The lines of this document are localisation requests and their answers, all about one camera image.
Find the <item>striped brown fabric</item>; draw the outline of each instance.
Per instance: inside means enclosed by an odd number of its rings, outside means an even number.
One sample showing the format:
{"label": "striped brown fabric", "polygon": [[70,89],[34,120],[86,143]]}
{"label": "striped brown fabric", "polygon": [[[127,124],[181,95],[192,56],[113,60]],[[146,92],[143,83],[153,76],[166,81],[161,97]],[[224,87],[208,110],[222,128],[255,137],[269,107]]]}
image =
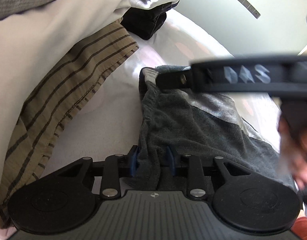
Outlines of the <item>striped brown fabric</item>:
{"label": "striped brown fabric", "polygon": [[66,124],[137,50],[120,22],[75,44],[25,101],[9,142],[0,184],[1,228],[9,223],[9,197],[40,177]]}

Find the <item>gray ribbed panel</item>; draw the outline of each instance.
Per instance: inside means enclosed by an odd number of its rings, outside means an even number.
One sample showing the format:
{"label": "gray ribbed panel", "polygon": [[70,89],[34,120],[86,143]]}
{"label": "gray ribbed panel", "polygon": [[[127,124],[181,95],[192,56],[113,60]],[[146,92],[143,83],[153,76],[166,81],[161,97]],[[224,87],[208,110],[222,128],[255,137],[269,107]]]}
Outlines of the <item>gray ribbed panel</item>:
{"label": "gray ribbed panel", "polygon": [[290,231],[274,236],[250,236],[226,227],[204,202],[191,201],[180,191],[128,191],[116,201],[104,202],[86,224],[56,236],[23,231],[11,240],[243,240],[298,239]]}

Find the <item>wall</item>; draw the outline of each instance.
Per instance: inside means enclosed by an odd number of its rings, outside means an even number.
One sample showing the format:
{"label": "wall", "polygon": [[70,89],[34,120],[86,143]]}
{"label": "wall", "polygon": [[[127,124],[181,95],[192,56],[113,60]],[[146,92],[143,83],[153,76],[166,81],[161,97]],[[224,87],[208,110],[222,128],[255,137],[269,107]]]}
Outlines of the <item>wall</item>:
{"label": "wall", "polygon": [[307,0],[247,0],[256,19],[237,0],[180,0],[177,11],[233,55],[299,53],[307,45]]}

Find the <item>pile of clothes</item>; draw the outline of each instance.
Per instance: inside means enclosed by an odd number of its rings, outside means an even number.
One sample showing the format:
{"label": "pile of clothes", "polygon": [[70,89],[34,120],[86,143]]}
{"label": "pile of clothes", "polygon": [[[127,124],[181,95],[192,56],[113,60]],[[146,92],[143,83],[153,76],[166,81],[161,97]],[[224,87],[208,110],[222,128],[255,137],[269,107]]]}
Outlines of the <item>pile of clothes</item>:
{"label": "pile of clothes", "polygon": [[0,239],[66,124],[179,0],[0,0]]}

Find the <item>orange fabric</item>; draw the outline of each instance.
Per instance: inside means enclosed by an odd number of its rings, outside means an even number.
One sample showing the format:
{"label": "orange fabric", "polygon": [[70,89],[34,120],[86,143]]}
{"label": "orange fabric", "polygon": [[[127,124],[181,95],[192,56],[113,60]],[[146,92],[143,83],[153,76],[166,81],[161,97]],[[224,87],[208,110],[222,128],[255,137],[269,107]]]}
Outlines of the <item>orange fabric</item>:
{"label": "orange fabric", "polygon": [[298,218],[293,224],[291,231],[299,236],[302,240],[307,240],[307,218]]}

